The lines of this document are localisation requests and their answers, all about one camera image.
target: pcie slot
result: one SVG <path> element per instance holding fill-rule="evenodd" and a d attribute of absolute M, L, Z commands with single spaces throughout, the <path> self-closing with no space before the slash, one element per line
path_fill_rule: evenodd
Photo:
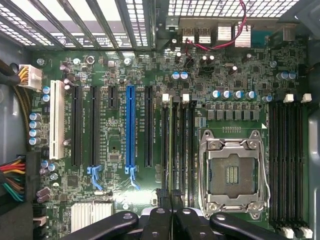
<path fill-rule="evenodd" d="M 144 166 L 153 166 L 154 104 L 153 86 L 144 88 Z"/>
<path fill-rule="evenodd" d="M 90 156 L 89 164 L 100 164 L 100 88 L 91 86 L 91 112 L 90 112 Z"/>
<path fill-rule="evenodd" d="M 61 159 L 64 157 L 65 136 L 65 84 L 59 80 L 50 82 L 50 131 L 49 131 L 49 158 Z"/>
<path fill-rule="evenodd" d="M 162 189 L 168 188 L 168 154 L 169 154 L 169 109 L 167 107 L 162 107 Z"/>
<path fill-rule="evenodd" d="M 71 164 L 80 166 L 82 164 L 82 87 L 74 86 L 71 95 Z"/>
<path fill-rule="evenodd" d="M 195 114 L 196 102 L 189 103 L 188 114 L 188 207 L 194 208 L 195 206 Z"/>

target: black pcie slot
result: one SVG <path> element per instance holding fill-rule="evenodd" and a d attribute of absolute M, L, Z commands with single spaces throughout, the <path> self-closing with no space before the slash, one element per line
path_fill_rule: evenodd
<path fill-rule="evenodd" d="M 91 86 L 91 112 L 90 112 L 90 156 L 89 165 L 100 164 L 100 88 Z"/>
<path fill-rule="evenodd" d="M 168 189 L 168 154 L 169 154 L 169 109 L 167 107 L 162 108 L 162 188 Z"/>
<path fill-rule="evenodd" d="M 196 103 L 189 103 L 188 115 L 188 207 L 195 206 L 195 114 Z"/>
<path fill-rule="evenodd" d="M 153 142 L 154 142 L 154 94 L 153 86 L 144 88 L 144 166 L 153 166 Z"/>
<path fill-rule="evenodd" d="M 71 104 L 71 164 L 82 164 L 82 87 L 72 88 Z"/>

